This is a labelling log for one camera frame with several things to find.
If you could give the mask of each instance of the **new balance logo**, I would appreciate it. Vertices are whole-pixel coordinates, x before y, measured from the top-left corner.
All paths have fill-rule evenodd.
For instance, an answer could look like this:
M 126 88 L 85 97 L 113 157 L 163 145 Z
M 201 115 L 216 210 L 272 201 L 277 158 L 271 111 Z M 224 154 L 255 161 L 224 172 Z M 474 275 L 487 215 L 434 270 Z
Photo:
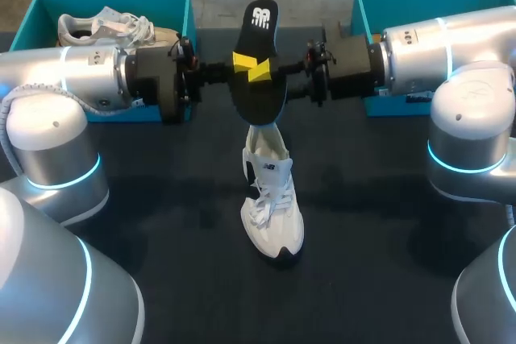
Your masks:
M 252 24 L 268 30 L 268 21 L 271 19 L 271 11 L 267 9 L 255 8 L 252 11 Z

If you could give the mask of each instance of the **teal box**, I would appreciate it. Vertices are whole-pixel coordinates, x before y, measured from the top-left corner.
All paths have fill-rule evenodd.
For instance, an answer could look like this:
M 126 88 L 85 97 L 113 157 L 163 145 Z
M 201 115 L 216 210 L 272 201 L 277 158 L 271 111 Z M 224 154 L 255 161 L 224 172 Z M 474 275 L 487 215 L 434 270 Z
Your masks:
M 366 34 L 372 43 L 372 35 L 388 27 L 515 4 L 516 0 L 354 0 L 351 33 Z M 406 96 L 385 96 L 365 98 L 364 102 L 369 116 L 430 113 L 430 102 L 407 103 L 406 100 Z
M 32 0 L 10 50 L 53 48 L 57 19 L 62 14 L 90 18 L 104 8 L 145 16 L 156 27 L 172 28 L 196 43 L 194 10 L 190 0 Z M 88 114 L 91 122 L 158 122 L 157 106 L 134 108 L 110 117 Z

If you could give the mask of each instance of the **sneaker laces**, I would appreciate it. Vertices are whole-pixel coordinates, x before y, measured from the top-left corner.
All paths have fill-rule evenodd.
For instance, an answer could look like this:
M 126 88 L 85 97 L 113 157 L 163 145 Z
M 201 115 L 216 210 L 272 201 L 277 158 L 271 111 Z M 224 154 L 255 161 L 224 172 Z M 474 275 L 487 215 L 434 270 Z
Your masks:
M 251 208 L 251 223 L 255 226 L 262 226 L 268 223 L 271 215 L 277 209 L 288 209 L 292 204 L 293 189 L 289 189 L 292 184 L 292 175 L 285 182 L 283 187 L 278 188 L 275 185 L 260 184 L 255 179 L 252 187 L 256 187 L 260 193 L 260 197 L 256 199 L 254 206 Z
M 132 37 L 132 41 L 129 43 L 128 47 L 132 47 L 137 43 L 154 43 L 154 23 L 149 21 L 144 16 L 140 16 L 139 18 L 136 15 L 123 13 L 122 16 L 129 18 L 129 21 L 126 24 L 127 27 L 130 28 L 128 32 L 120 32 L 117 36 L 124 37 L 130 36 Z

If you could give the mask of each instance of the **white shoe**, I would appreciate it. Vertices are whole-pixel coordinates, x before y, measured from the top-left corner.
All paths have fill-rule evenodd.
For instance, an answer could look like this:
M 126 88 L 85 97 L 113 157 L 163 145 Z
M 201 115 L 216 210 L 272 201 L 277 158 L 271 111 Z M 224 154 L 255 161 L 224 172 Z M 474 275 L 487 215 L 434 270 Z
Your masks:
M 243 149 L 243 173 L 249 186 L 240 215 L 256 248 L 273 259 L 296 255 L 304 239 L 291 168 L 292 159 L 276 124 L 251 126 Z
M 154 27 L 144 16 L 120 14 L 109 7 L 92 18 L 63 14 L 57 21 L 61 46 L 118 44 L 123 48 L 170 46 L 178 41 L 177 31 Z

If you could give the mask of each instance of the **black tablecloth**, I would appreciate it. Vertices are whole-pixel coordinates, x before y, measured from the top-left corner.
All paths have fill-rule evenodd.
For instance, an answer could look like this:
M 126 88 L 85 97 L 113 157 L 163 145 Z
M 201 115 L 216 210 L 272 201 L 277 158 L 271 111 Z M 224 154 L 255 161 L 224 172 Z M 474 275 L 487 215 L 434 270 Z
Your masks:
M 299 55 L 318 29 L 280 29 Z M 221 60 L 236 32 L 198 32 Z M 289 103 L 279 121 L 305 220 L 297 265 L 261 259 L 240 221 L 246 124 L 224 85 L 183 126 L 91 124 L 106 208 L 73 229 L 131 273 L 144 343 L 457 343 L 461 270 L 506 229 L 503 208 L 449 201 L 424 175 L 427 118 L 367 118 L 360 99 Z M 12 176 L 5 160 L 0 178 Z

